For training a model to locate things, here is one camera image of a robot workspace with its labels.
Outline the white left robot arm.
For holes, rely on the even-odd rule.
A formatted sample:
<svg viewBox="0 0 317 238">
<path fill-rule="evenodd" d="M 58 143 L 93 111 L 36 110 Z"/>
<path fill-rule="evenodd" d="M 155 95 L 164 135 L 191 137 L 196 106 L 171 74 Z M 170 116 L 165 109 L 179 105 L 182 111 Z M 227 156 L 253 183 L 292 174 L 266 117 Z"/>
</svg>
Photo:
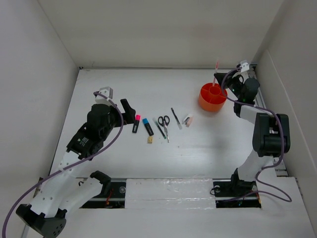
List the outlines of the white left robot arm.
<svg viewBox="0 0 317 238">
<path fill-rule="evenodd" d="M 87 121 L 80 127 L 66 147 L 58 166 L 57 175 L 41 186 L 40 192 L 29 204 L 21 204 L 16 215 L 44 238 L 56 238 L 65 228 L 67 217 L 95 196 L 110 192 L 111 178 L 95 171 L 75 190 L 71 190 L 83 169 L 104 146 L 112 129 L 122 129 L 133 124 L 136 111 L 126 99 L 121 104 L 124 113 L 106 100 L 95 103 L 87 114 Z"/>
</svg>

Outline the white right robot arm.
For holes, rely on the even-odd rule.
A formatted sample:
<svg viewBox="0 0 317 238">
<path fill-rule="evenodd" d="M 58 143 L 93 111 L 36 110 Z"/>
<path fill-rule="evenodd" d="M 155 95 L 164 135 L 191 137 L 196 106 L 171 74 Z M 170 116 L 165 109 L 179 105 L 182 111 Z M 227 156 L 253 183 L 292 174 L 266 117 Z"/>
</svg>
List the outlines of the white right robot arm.
<svg viewBox="0 0 317 238">
<path fill-rule="evenodd" d="M 289 117 L 276 114 L 255 104 L 260 83 L 253 77 L 244 79 L 234 69 L 228 73 L 215 73 L 221 90 L 229 89 L 235 96 L 234 112 L 237 117 L 254 125 L 252 151 L 246 161 L 231 175 L 229 181 L 215 181 L 216 197 L 240 199 L 255 193 L 259 175 L 270 168 L 269 162 L 278 158 L 279 165 L 290 149 Z"/>
</svg>

